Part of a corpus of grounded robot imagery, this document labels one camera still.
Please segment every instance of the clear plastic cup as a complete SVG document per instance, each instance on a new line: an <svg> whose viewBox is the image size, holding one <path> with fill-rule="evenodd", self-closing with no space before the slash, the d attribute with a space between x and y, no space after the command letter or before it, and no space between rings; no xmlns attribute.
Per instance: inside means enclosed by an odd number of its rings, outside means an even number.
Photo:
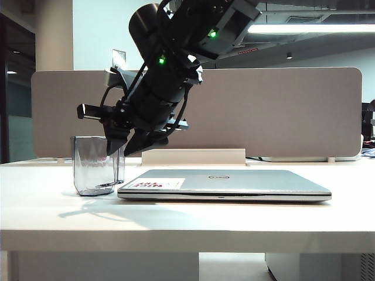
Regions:
<svg viewBox="0 0 375 281"><path fill-rule="evenodd" d="M124 146L107 156L105 136L73 136L74 186L81 196L110 194L124 182Z"/></svg>

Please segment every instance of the desk surface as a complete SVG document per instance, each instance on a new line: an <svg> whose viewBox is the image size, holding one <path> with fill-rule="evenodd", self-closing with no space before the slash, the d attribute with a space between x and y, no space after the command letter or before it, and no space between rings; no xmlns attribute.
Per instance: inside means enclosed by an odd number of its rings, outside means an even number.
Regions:
<svg viewBox="0 0 375 281"><path fill-rule="evenodd" d="M216 168L290 170L331 190L332 200L310 205L129 203L116 193L79 197L71 166L2 165L1 247L76 252L375 252L371 182L375 160L251 162L246 167ZM128 163L125 178L132 180L148 169Z"/></svg>

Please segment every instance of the fluorescent light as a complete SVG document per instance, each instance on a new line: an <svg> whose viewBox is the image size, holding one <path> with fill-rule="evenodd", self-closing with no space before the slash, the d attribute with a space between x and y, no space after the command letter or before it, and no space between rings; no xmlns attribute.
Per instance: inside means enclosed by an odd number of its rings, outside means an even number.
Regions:
<svg viewBox="0 0 375 281"><path fill-rule="evenodd" d="M373 25L252 25L249 33L300 34L300 33L362 33L375 32Z"/></svg>

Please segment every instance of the beige partition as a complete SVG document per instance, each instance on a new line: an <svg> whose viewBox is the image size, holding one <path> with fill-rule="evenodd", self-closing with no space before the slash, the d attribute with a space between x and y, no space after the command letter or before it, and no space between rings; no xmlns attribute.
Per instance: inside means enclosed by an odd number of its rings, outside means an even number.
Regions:
<svg viewBox="0 0 375 281"><path fill-rule="evenodd" d="M362 75L356 68L205 70L192 88L186 132L168 148L246 148L247 156L353 156L360 149ZM77 119L80 103L98 105L103 71L37 72L32 79L35 152L70 156L73 135L103 135ZM121 96L111 92L108 104Z"/></svg>

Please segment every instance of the robotic arm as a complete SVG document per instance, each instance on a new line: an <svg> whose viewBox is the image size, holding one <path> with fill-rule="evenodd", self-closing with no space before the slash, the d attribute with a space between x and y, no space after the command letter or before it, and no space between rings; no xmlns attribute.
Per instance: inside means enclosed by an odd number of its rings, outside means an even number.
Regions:
<svg viewBox="0 0 375 281"><path fill-rule="evenodd" d="M102 123L108 155L126 143L125 156L167 145L174 130L187 129L181 117L189 90L203 81L201 62L216 60L240 44L260 14L258 0L184 0L174 14L166 9L170 1L143 6L130 20L130 34L145 61L138 74L111 68L100 106L77 108L80 119ZM105 106L114 87L122 88L124 96L115 106Z"/></svg>

